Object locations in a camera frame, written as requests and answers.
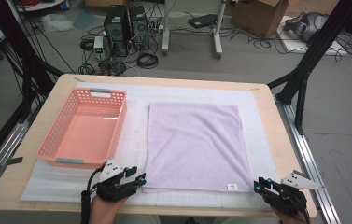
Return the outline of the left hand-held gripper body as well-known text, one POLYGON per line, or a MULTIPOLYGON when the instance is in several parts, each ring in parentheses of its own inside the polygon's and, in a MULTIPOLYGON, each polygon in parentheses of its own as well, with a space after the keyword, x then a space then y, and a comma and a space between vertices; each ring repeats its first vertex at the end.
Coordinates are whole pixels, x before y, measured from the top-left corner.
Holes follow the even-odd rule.
POLYGON ((121 184, 125 176, 125 167, 114 160, 108 160, 104 165, 96 184, 96 194, 106 202, 117 202, 136 193, 137 189, 131 186, 132 182, 121 184))

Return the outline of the round white table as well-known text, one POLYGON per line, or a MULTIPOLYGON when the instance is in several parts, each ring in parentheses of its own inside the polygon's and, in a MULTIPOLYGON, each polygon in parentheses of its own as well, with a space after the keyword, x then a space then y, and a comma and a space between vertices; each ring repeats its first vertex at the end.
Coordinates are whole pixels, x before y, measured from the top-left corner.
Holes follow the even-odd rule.
POLYGON ((34 1, 30 4, 23 5, 21 2, 15 1, 14 5, 19 12, 38 11, 50 7, 60 7, 61 9, 70 8, 68 0, 30 0, 34 1))

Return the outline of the grey-white foam sheet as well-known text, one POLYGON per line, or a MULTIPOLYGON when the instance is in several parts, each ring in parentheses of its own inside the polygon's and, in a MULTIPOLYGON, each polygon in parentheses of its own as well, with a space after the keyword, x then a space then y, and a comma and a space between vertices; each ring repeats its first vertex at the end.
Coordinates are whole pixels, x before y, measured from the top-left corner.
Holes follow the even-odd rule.
POLYGON ((52 166, 38 160, 21 195, 24 202, 79 203, 92 169, 52 166))

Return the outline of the teal floor sheet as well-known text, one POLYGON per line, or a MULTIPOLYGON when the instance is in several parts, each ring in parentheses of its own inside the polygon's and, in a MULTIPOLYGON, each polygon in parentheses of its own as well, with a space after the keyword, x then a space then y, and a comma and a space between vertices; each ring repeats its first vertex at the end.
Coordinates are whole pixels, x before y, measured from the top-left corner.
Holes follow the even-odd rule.
POLYGON ((94 24, 95 17, 88 10, 81 10, 73 22, 73 26, 79 30, 85 30, 94 24))

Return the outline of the person's right hand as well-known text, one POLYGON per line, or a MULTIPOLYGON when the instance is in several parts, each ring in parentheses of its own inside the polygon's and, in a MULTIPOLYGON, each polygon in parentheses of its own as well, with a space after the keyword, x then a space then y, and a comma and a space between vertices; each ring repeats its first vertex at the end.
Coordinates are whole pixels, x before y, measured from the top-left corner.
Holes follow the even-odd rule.
POLYGON ((283 224, 307 224, 303 214, 288 215, 272 207, 272 211, 280 218, 283 224))

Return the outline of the person's left hand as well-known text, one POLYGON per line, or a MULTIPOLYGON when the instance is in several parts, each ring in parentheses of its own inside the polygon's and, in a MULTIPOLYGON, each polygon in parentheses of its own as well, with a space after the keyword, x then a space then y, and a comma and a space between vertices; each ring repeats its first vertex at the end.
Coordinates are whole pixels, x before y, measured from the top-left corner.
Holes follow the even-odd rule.
POLYGON ((89 224, 112 224, 118 210, 127 201, 126 198, 115 203, 106 202, 99 196, 92 199, 89 224))

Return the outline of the black flat device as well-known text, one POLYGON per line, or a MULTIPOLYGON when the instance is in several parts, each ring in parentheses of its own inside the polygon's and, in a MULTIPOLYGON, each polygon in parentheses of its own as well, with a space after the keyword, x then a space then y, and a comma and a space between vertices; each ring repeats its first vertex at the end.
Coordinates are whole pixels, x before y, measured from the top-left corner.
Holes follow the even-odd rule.
POLYGON ((189 24, 195 29, 200 29, 214 24, 217 21, 217 14, 207 14, 200 17, 189 19, 189 24))

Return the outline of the lilac printed towel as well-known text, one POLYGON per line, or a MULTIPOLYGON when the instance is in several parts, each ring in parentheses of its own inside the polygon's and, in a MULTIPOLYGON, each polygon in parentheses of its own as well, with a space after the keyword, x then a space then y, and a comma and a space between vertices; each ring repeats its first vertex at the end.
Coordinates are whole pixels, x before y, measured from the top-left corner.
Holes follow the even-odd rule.
POLYGON ((252 178, 235 105, 152 103, 145 193, 250 192, 252 178))

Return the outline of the pink plastic basket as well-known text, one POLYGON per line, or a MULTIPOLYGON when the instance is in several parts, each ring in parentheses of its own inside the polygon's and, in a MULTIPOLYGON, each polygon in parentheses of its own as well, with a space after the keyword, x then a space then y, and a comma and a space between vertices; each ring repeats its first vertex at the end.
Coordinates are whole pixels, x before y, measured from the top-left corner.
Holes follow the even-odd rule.
POLYGON ((72 89, 36 157, 53 166, 95 169, 112 159, 127 113, 127 93, 72 89))

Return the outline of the black clamp bracket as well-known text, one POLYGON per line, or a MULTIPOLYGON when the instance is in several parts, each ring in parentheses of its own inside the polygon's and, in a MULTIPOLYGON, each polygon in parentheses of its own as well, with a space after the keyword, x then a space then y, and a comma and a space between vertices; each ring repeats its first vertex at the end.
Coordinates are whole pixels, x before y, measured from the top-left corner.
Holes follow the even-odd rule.
POLYGON ((23 157, 8 159, 4 164, 0 165, 0 172, 4 172, 8 166, 21 163, 23 161, 23 157))

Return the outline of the white grid mat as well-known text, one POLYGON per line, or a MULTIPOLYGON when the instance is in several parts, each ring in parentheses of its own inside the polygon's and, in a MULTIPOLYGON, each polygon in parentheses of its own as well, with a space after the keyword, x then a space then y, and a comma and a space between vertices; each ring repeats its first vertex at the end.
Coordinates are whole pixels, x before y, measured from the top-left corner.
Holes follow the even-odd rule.
POLYGON ((138 85, 125 85, 123 90, 127 93, 127 114, 115 155, 117 162, 122 165, 135 165, 139 171, 146 174, 148 113, 152 103, 235 105, 243 125, 252 178, 250 192, 173 190, 145 193, 144 185, 129 198, 130 204, 268 210, 268 204, 254 192, 253 183, 261 176, 276 178, 277 173, 252 92, 138 85))

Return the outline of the white metal stand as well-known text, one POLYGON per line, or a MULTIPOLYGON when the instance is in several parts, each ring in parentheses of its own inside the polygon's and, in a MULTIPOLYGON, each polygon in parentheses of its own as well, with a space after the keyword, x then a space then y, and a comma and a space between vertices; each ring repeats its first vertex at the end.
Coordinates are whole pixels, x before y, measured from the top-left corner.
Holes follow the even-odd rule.
MULTIPOLYGON (((164 56, 167 55, 169 52, 169 42, 170 42, 170 26, 168 20, 168 14, 170 13, 171 9, 168 7, 168 0, 164 0, 164 15, 162 18, 164 19, 164 25, 162 30, 162 54, 164 56)), ((217 23, 214 25, 214 31, 212 32, 212 36, 214 39, 214 46, 215 46, 215 56, 220 59, 222 57, 222 45, 220 40, 220 29, 222 24, 222 19, 224 15, 226 7, 226 0, 219 0, 219 10, 218 10, 218 19, 217 23)))

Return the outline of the white floor board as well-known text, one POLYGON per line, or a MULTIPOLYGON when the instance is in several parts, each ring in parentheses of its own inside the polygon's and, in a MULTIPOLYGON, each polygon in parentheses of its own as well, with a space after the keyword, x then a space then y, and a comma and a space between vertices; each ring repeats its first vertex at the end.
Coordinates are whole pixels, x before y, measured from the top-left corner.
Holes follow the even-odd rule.
MULTIPOLYGON (((304 54, 307 50, 307 43, 303 42, 292 31, 285 30, 285 22, 290 20, 290 16, 284 16, 277 28, 277 37, 283 45, 286 52, 304 54)), ((333 41, 331 46, 327 49, 326 55, 346 55, 346 50, 337 42, 333 41)))

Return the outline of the black metal frame stand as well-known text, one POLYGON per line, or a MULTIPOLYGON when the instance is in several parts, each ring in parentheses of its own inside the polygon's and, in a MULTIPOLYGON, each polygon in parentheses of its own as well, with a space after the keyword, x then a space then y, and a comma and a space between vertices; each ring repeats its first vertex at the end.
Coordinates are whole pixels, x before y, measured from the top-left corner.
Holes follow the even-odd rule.
POLYGON ((351 18, 352 0, 339 0, 298 65, 288 74, 267 84, 270 89, 284 84, 281 92, 275 96, 275 99, 283 105, 290 105, 295 94, 298 94, 294 126, 301 135, 304 135, 303 112, 308 79, 351 18))
POLYGON ((63 72, 38 56, 7 0, 0 0, 0 31, 13 51, 10 52, 1 40, 0 49, 5 53, 14 75, 22 79, 22 101, 18 110, 21 119, 26 120, 32 114, 35 98, 41 96, 46 99, 54 88, 55 81, 50 74, 60 77, 63 72))

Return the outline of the brown cardboard box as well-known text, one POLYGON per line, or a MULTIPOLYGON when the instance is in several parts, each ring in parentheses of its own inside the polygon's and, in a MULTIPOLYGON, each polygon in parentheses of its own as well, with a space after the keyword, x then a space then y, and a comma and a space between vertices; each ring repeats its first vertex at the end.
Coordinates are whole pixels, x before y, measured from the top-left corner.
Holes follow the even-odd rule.
POLYGON ((289 0, 239 0, 232 11, 232 25, 253 35, 274 35, 289 7, 289 0))

